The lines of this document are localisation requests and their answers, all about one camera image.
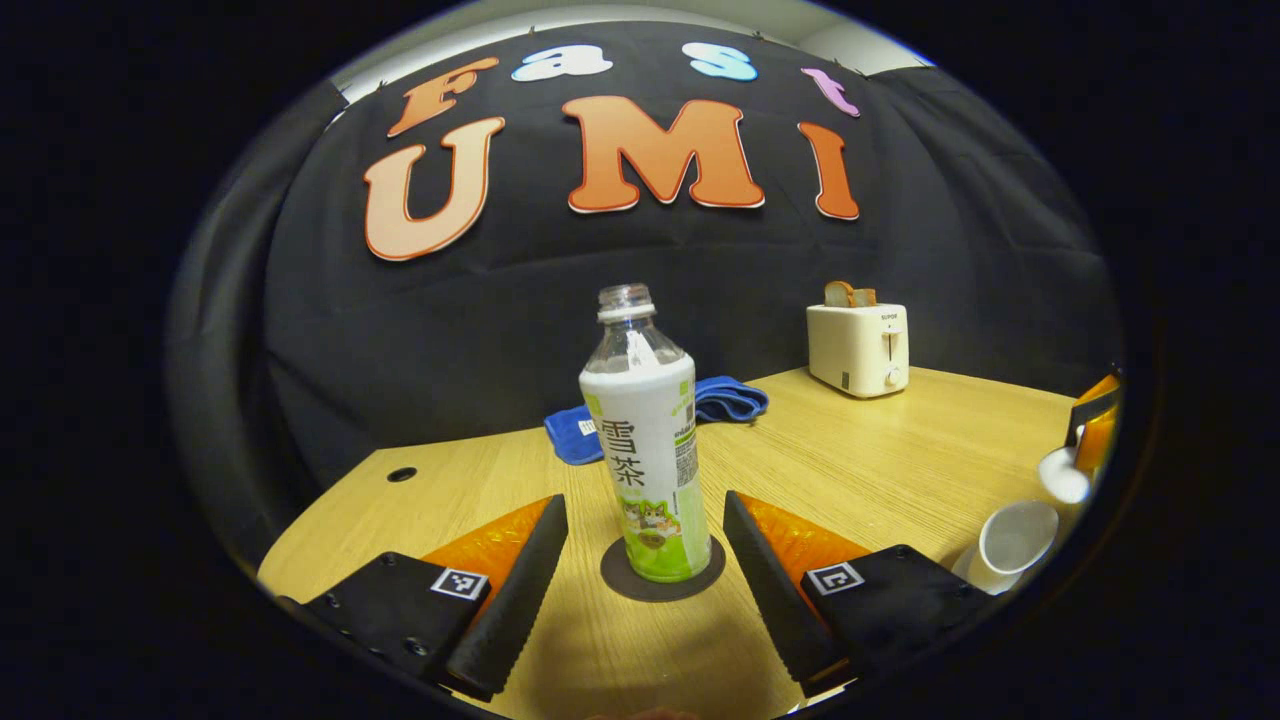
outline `bottle label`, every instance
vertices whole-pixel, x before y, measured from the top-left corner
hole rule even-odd
[[[710,561],[698,475],[694,369],[639,391],[584,388],[617,493],[635,571],[649,580],[692,578]]]
[[[627,331],[627,364],[631,368],[657,368],[662,363],[649,347],[649,341],[636,331]]]

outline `mug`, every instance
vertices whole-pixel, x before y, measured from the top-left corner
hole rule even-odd
[[[978,543],[960,555],[951,571],[988,594],[1000,594],[1044,557],[1055,537],[1057,510],[1038,500],[1015,502],[992,512]]]

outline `orange letter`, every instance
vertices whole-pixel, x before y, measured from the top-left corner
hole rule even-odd
[[[408,128],[425,123],[426,120],[430,120],[431,118],[457,105],[458,101],[452,97],[445,100],[444,94],[452,92],[457,95],[471,90],[471,86],[476,83],[476,70],[488,70],[497,64],[497,58],[476,60],[470,65],[463,65],[451,73],[444,73],[438,78],[429,79],[413,90],[410,90],[404,94],[404,97],[408,97],[408,102],[404,104],[404,115],[398,123],[392,126],[392,129],[387,131],[387,137],[396,137]]]
[[[813,146],[813,159],[818,163],[818,211],[841,220],[858,219],[858,202],[849,192],[849,176],[841,150],[845,141],[829,129],[813,123],[796,126]]]
[[[737,135],[742,111],[732,105],[690,100],[669,131],[626,97],[579,97],[563,110],[582,126],[582,184],[568,196],[568,206],[579,213],[626,210],[640,200],[640,190],[622,178],[623,155],[662,202],[676,199],[696,155],[698,181],[689,188],[696,202],[764,205],[764,191],[751,182]]]
[[[408,174],[426,146],[397,150],[370,165],[365,173],[369,250],[383,260],[408,260],[442,250],[467,232],[489,193],[489,138],[506,124],[502,118],[485,118],[440,140],[442,147],[453,149],[453,184],[448,202],[430,218],[419,220],[408,214]]]

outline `black fabric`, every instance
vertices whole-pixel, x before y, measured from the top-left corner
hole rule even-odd
[[[253,565],[321,491],[266,373],[262,290],[285,190],[344,105],[323,83],[237,160],[183,258],[166,319],[165,389],[188,480],[223,542]]]
[[[753,82],[689,67],[686,42],[746,53]],[[612,69],[515,82],[526,55],[591,44]],[[457,105],[403,135],[387,129],[416,85],[481,58]],[[828,102],[801,68],[819,68],[861,110]],[[639,182],[622,213],[579,215],[580,128],[561,105],[632,99],[668,127],[691,99],[741,108],[742,145],[765,205],[662,205]],[[449,192],[440,138],[502,115],[488,202],[443,251],[404,263],[365,245],[365,170],[422,143],[410,211]],[[838,133],[861,208],[822,217],[801,120]],[[579,405],[577,373],[598,342],[595,292],[645,282],[658,323],[700,377],[751,379],[806,364],[804,307],[822,286],[874,287],[910,313],[911,361],[1068,395],[1119,352],[1107,273],[1085,219],[1025,140],[933,68],[863,78],[833,63],[736,33],[675,23],[599,23],[538,32],[422,68],[361,99],[324,133],[284,200],[266,268],[270,373],[306,462],[330,484],[379,447],[536,427]]]

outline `plastic bottle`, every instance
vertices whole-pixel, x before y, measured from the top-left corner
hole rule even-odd
[[[600,291],[604,338],[579,375],[613,479],[627,559],[641,578],[687,580],[710,561],[698,478],[694,359],[653,324],[649,288]]]

